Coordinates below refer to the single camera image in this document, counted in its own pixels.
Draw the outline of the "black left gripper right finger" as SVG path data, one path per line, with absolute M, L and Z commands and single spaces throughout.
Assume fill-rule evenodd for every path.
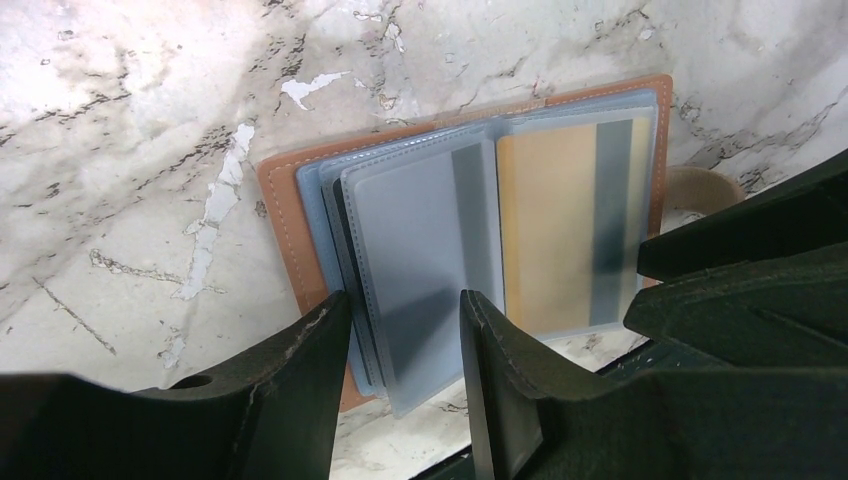
M 499 353 L 542 347 L 483 294 L 460 295 L 461 344 L 481 332 Z M 843 368 L 651 368 L 595 395 L 555 390 L 543 442 L 515 479 L 843 479 Z

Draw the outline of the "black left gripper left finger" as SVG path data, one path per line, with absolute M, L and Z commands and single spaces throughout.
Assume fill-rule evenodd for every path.
M 325 479 L 351 333 L 335 292 L 168 389 L 60 373 L 1 378 L 5 479 Z

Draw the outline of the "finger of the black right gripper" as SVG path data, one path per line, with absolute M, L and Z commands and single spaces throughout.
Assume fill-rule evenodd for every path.
M 640 291 L 627 329 L 737 367 L 847 365 L 847 246 L 741 262 Z
M 637 271 L 660 281 L 740 262 L 847 261 L 847 152 L 743 202 L 643 242 Z

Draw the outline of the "gold card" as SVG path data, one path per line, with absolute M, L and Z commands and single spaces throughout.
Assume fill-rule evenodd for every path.
M 642 286 L 653 140 L 647 115 L 498 140 L 505 308 L 522 330 L 622 321 Z

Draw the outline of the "tan leather card holder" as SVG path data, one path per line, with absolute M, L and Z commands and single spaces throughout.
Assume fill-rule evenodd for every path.
M 516 133 L 647 115 L 653 120 L 646 234 L 666 213 L 709 215 L 741 202 L 734 180 L 668 167 L 673 82 L 666 74 L 430 120 L 277 154 L 257 170 L 302 311 L 347 293 L 351 330 L 342 411 L 386 398 L 402 416 L 462 373 L 459 293 L 500 310 L 505 280 L 496 145 Z M 354 297 L 332 183 L 341 181 L 374 343 Z

